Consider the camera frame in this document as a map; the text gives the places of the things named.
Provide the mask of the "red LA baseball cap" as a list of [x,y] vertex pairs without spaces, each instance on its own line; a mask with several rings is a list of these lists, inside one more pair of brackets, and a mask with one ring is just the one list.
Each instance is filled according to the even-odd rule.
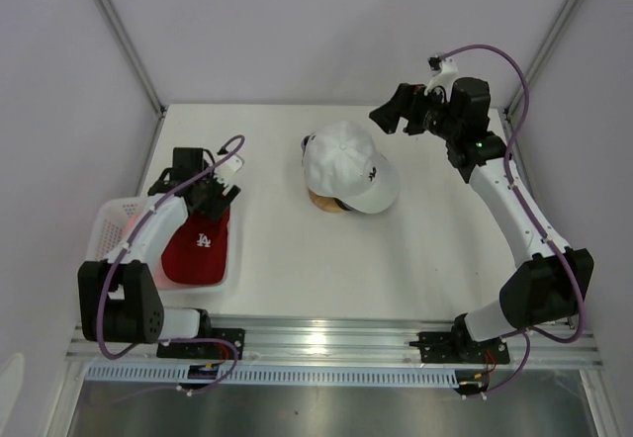
[[226,272],[229,219],[230,210],[218,220],[191,213],[161,255],[166,278],[183,286],[217,286]]

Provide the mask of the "white baseball cap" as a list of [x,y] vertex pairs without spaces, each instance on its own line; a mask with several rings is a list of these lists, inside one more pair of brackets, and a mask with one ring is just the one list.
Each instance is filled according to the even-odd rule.
[[365,215],[380,214],[397,199],[400,177],[361,125],[341,121],[310,134],[302,167],[308,189]]

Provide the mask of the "black baseball cap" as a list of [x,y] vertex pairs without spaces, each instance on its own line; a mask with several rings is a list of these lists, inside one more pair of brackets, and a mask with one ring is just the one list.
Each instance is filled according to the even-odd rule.
[[344,202],[342,202],[339,199],[334,198],[334,202],[336,203],[336,205],[341,208],[344,211],[347,212],[356,212],[357,210],[355,210],[354,208],[350,207],[349,205],[345,204]]

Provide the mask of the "lilac baseball cap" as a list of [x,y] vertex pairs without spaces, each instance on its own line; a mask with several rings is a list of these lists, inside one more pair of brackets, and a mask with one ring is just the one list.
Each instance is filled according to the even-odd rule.
[[312,138],[312,137],[311,137],[310,135],[306,135],[306,136],[302,139],[302,141],[301,141],[301,150],[302,150],[302,153],[305,153],[305,152],[306,152],[306,149],[307,149],[307,147],[308,147],[308,144],[309,144],[309,142],[310,142],[311,138]]

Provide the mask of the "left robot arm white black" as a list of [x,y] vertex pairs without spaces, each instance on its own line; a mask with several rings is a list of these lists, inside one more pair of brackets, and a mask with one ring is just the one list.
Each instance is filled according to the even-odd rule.
[[207,356],[214,334],[200,308],[166,306],[166,280],[203,291],[226,280],[230,205],[240,189],[233,177],[243,160],[236,150],[176,147],[172,164],[138,198],[132,223],[102,258],[78,269],[80,319],[86,340],[117,358],[111,343],[131,347],[179,340],[192,358]]

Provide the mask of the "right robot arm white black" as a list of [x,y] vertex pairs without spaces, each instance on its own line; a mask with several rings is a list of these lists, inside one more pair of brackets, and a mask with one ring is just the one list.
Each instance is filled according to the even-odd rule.
[[462,362],[472,362],[504,338],[545,322],[576,317],[569,342],[587,325],[585,297],[594,261],[573,248],[545,220],[525,191],[504,140],[489,129],[489,84],[463,77],[451,87],[402,83],[370,119],[386,134],[400,121],[405,132],[430,132],[445,142],[450,164],[488,207],[508,244],[515,272],[491,304],[455,318],[449,345]]

